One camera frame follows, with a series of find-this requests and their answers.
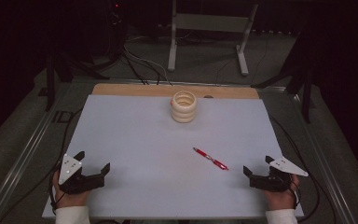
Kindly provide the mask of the dark device with red light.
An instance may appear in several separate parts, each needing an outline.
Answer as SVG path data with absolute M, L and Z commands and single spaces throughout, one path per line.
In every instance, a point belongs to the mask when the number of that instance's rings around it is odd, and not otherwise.
M 108 56 L 113 62 L 122 54 L 127 33 L 124 0 L 104 0 L 108 27 Z

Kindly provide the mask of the person's right hand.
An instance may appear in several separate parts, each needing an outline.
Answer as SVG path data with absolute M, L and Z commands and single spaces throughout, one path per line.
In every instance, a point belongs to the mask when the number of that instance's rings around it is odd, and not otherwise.
M 297 175 L 291 175 L 291 178 L 290 187 L 286 191 L 272 192 L 264 190 L 269 211 L 296 208 L 296 191 L 299 187 L 299 178 Z

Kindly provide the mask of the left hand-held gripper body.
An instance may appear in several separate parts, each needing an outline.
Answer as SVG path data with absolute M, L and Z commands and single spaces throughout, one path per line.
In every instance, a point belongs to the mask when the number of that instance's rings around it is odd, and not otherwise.
M 59 186 L 64 193 L 73 195 L 102 188 L 104 186 L 104 177 L 105 175 L 101 175 L 101 171 L 95 175 L 83 175 L 82 161 L 77 161 L 68 154 L 63 155 Z

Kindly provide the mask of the cream ribbed pen holder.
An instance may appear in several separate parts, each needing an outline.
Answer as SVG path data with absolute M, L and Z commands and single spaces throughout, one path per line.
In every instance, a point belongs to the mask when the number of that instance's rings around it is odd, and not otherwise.
M 171 99 L 172 118 L 180 123 L 189 123 L 196 117 L 197 98 L 189 91 L 179 91 Z

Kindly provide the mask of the person's left hand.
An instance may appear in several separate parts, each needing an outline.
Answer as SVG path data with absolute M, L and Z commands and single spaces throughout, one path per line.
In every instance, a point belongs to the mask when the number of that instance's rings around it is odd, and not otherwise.
M 90 191 L 85 191 L 80 194 L 66 194 L 60 190 L 59 186 L 60 172 L 56 171 L 52 177 L 52 184 L 55 189 L 55 204 L 58 209 L 72 206 L 86 206 Z

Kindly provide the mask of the aluminium floor rail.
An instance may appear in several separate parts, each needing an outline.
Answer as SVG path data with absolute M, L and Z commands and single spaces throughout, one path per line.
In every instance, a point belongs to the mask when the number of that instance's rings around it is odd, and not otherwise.
M 345 199 L 342 187 L 338 184 L 337 179 L 333 174 L 333 170 L 329 165 L 328 159 L 324 155 L 324 150 L 320 141 L 317 139 L 314 130 L 312 130 L 311 124 L 307 123 L 301 114 L 300 108 L 302 106 L 302 101 L 298 95 L 292 94 L 289 95 L 289 100 L 295 110 L 300 126 L 310 141 L 311 154 L 321 176 L 323 177 L 323 181 L 327 189 L 327 198 L 336 210 L 336 215 L 344 224 L 357 224 L 353 212 L 349 207 L 348 201 Z
M 57 93 L 48 111 L 44 97 L 27 96 L 0 128 L 0 215 L 63 96 Z

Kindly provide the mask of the white table mat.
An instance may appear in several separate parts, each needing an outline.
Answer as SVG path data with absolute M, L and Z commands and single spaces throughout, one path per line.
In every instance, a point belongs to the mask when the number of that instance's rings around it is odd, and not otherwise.
M 172 119 L 170 98 L 91 95 L 67 152 L 85 152 L 83 172 L 109 163 L 105 185 L 89 196 L 93 218 L 261 217 L 265 197 L 242 167 L 266 175 L 282 157 L 260 99 L 199 99 L 189 123 Z M 197 147 L 228 171 L 205 159 Z

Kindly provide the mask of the black stand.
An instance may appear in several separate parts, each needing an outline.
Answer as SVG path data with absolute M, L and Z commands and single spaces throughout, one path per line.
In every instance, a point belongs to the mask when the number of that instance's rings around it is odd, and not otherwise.
M 251 85 L 252 88 L 265 89 L 279 80 L 290 77 L 291 79 L 285 87 L 285 92 L 296 95 L 300 89 L 303 89 L 301 115 L 307 123 L 310 123 L 310 93 L 312 81 L 311 40 L 310 30 L 304 28 L 297 36 L 296 42 L 285 59 L 279 74 L 263 82 Z
M 55 103 L 56 89 L 55 89 L 55 75 L 58 75 L 61 81 L 70 82 L 73 79 L 73 75 L 69 66 L 72 65 L 75 68 L 80 69 L 87 75 L 96 79 L 107 80 L 108 77 L 102 76 L 90 67 L 76 60 L 68 53 L 57 50 L 55 48 L 49 48 L 46 52 L 46 78 L 47 86 L 42 89 L 40 94 L 47 97 L 47 105 L 45 110 L 49 111 Z

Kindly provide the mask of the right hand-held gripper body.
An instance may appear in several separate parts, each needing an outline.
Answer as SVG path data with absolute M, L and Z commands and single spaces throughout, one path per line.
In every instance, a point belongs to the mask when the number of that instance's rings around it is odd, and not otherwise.
M 269 164 L 268 175 L 254 175 L 250 180 L 250 187 L 272 192 L 282 192 L 289 189 L 291 175 L 308 176 L 309 173 L 292 163 L 285 157 L 274 159 Z

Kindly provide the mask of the red pen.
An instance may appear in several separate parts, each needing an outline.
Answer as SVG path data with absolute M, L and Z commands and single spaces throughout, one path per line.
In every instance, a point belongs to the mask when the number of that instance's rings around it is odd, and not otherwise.
M 226 170 L 226 171 L 229 170 L 228 167 L 224 163 L 214 159 L 213 157 L 211 157 L 210 155 L 208 155 L 207 153 L 205 153 L 201 149 L 199 149 L 197 147 L 193 147 L 193 150 L 196 151 L 198 154 L 200 154 L 205 159 L 211 161 L 215 166 L 219 167 L 221 170 Z

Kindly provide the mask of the grey metal stand frame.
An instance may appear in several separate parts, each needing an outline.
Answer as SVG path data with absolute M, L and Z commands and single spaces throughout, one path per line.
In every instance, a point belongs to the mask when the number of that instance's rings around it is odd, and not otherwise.
M 236 46 L 236 54 L 241 74 L 243 76 L 247 76 L 249 74 L 249 69 L 244 51 L 253 27 L 257 10 L 258 4 L 252 4 L 250 13 L 247 17 L 179 13 L 177 11 L 177 0 L 172 0 L 171 45 L 168 70 L 175 70 L 177 51 L 176 31 L 178 29 L 191 31 L 229 32 L 242 33 L 241 42 Z

